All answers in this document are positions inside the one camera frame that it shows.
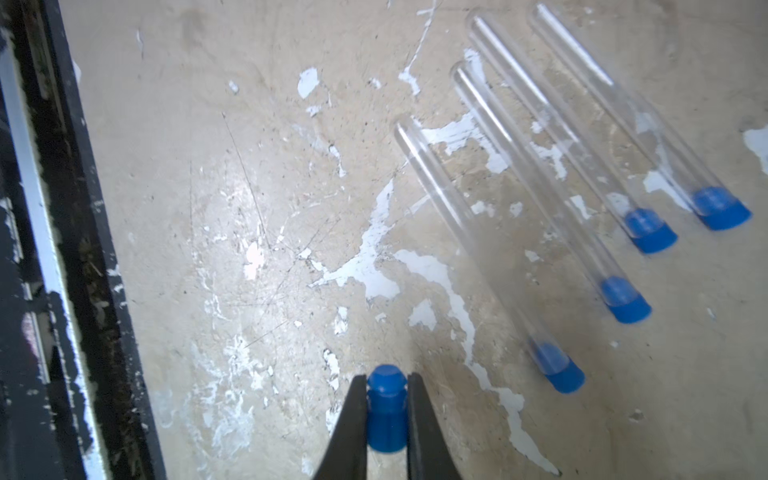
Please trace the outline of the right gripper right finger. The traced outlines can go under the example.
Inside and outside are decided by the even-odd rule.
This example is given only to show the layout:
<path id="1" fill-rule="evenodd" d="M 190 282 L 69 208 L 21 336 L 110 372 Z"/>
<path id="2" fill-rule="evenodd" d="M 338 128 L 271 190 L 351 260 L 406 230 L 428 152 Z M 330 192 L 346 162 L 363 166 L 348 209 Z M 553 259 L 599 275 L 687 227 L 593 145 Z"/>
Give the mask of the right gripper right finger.
<path id="1" fill-rule="evenodd" d="M 407 472 L 410 480 L 461 480 L 443 437 L 423 377 L 411 373 L 407 383 Z"/>

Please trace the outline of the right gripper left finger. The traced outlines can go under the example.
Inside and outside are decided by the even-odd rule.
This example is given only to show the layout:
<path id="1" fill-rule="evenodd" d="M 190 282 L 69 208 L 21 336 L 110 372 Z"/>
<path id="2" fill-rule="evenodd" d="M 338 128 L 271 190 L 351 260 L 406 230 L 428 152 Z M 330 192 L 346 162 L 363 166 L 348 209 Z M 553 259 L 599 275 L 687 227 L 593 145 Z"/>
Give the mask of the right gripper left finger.
<path id="1" fill-rule="evenodd" d="M 314 480 L 367 478 L 367 377 L 355 376 Z"/>

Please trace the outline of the blue stopper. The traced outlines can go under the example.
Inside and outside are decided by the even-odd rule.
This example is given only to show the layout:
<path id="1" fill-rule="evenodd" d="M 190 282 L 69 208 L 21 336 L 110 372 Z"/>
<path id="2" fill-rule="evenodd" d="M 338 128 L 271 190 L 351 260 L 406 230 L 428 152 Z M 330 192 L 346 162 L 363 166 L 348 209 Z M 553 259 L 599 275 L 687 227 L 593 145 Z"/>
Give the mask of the blue stopper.
<path id="1" fill-rule="evenodd" d="M 585 384 L 584 372 L 557 345 L 534 343 L 531 349 L 540 371 L 557 392 L 575 393 Z"/>
<path id="2" fill-rule="evenodd" d="M 637 208 L 624 216 L 630 240 L 644 254 L 659 253 L 676 243 L 678 235 L 650 209 Z"/>
<path id="3" fill-rule="evenodd" d="M 366 438 L 381 453 L 396 453 L 408 440 L 407 379 L 395 365 L 377 366 L 367 380 Z"/>
<path id="4" fill-rule="evenodd" d="M 600 291 L 605 305 L 622 324 L 643 321 L 652 313 L 652 307 L 626 278 L 608 277 L 600 283 Z"/>
<path id="5" fill-rule="evenodd" d="M 693 193 L 692 200 L 697 217 L 712 231 L 735 228 L 752 216 L 752 212 L 725 187 L 704 187 Z"/>

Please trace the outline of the clear test tube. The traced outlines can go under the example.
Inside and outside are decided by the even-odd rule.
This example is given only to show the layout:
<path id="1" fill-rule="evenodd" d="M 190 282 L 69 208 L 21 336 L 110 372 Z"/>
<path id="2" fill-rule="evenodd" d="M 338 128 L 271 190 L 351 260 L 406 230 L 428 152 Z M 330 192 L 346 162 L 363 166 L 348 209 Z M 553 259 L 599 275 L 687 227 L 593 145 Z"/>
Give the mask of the clear test tube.
<path id="1" fill-rule="evenodd" d="M 627 182 L 619 178 L 617 167 L 608 161 L 607 155 L 588 133 L 586 125 L 490 12 L 475 9 L 469 13 L 466 24 L 469 39 L 549 134 L 630 239 L 624 216 L 637 208 L 653 209 L 637 200 Z"/>
<path id="2" fill-rule="evenodd" d="M 694 192 L 708 186 L 729 190 L 650 103 L 626 89 L 598 63 L 553 9 L 543 2 L 535 3 L 530 22 L 695 215 Z"/>
<path id="3" fill-rule="evenodd" d="M 531 308 L 522 279 L 503 263 L 499 242 L 490 229 L 480 224 L 421 128 L 411 117 L 403 115 L 394 121 L 394 135 L 420 184 L 503 307 L 531 359 L 534 361 L 534 343 L 551 343 L 564 351 Z"/>
<path id="4" fill-rule="evenodd" d="M 624 270 L 580 217 L 578 210 L 569 203 L 565 188 L 551 178 L 498 97 L 469 68 L 468 63 L 456 63 L 450 78 L 483 135 L 527 190 L 552 230 L 566 244 L 583 275 L 604 303 L 600 283 L 611 276 L 629 280 Z"/>

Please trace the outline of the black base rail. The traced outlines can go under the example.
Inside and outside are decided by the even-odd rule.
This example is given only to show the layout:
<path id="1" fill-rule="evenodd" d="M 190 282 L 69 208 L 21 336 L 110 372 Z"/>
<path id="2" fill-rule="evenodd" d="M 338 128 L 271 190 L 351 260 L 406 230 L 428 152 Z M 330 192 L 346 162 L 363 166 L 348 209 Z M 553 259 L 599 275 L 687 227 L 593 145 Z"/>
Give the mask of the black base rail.
<path id="1" fill-rule="evenodd" d="M 166 475 L 56 1 L 1 5 L 1 475 Z"/>

